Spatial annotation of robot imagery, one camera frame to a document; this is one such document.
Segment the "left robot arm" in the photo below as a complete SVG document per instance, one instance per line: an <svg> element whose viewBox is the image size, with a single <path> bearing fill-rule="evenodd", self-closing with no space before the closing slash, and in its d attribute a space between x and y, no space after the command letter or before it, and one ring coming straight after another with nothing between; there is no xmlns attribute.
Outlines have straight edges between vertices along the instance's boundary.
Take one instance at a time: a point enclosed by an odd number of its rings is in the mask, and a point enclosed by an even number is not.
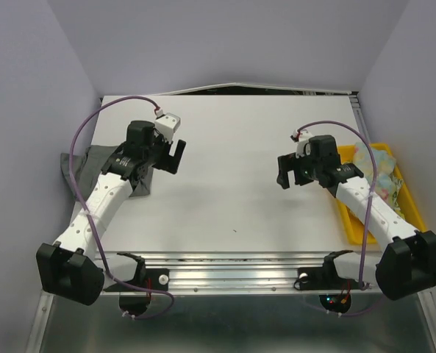
<svg viewBox="0 0 436 353"><path fill-rule="evenodd" d="M132 121L126 140L103 164L82 210L52 244L44 243L36 253L44 291L80 304L91 305L100 293L123 283L137 290L149 285L145 260L119 252L95 260L98 241L121 205L136 191L152 169L175 174L186 143L173 142L181 124L179 117L165 114L155 121ZM176 151L170 153L175 145Z"/></svg>

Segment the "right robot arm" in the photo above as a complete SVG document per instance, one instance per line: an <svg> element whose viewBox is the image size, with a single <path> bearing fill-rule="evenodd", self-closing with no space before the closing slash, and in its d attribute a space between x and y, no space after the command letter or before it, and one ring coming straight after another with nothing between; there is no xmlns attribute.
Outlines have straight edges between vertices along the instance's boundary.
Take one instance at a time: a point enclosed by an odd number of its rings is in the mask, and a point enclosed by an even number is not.
<svg viewBox="0 0 436 353"><path fill-rule="evenodd" d="M277 183L288 189L289 173L298 186L317 182L362 222L382 252L331 252L321 266L302 270L300 290L338 289L352 281L361 287L373 285L397 300L435 287L436 234L408 223L372 191L363 172L341 160L333 136L304 130L292 140L296 150L277 159Z"/></svg>

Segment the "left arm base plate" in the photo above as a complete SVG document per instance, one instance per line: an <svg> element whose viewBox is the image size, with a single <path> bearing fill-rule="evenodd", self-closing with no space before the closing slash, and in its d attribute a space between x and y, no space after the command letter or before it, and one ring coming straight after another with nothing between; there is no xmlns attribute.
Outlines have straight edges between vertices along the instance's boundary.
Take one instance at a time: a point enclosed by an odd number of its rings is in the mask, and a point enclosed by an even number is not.
<svg viewBox="0 0 436 353"><path fill-rule="evenodd" d="M141 320L159 316L171 305L167 295L170 270L149 267L140 255L119 252L107 258L114 281L105 277L103 291L118 293L122 316Z"/></svg>

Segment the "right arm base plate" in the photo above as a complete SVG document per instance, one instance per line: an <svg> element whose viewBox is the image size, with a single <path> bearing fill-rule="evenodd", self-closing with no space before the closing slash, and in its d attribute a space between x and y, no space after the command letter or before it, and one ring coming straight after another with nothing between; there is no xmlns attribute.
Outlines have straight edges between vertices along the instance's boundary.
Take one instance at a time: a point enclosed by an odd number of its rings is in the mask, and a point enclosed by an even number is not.
<svg viewBox="0 0 436 353"><path fill-rule="evenodd" d="M355 269L355 275L343 275L342 268L336 269L336 260L348 263L349 268ZM327 312L342 316L351 307L351 291L360 287L357 281L359 262L358 254L353 251L331 252L324 257L322 265L299 268L293 287L297 291L339 290L336 294L320 295L319 299Z"/></svg>

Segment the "pastel floral skirt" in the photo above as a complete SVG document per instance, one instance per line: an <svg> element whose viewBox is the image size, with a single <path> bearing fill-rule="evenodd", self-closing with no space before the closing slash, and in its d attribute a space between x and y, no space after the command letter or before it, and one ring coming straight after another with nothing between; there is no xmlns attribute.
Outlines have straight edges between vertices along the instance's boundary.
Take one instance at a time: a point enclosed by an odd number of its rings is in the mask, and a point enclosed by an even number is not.
<svg viewBox="0 0 436 353"><path fill-rule="evenodd" d="M371 148L376 163L376 193L386 202L387 185L389 176L395 176L396 159L384 150ZM373 165L367 147L364 143L356 143L354 147L353 164L363 172L368 183L372 183L374 177Z"/></svg>

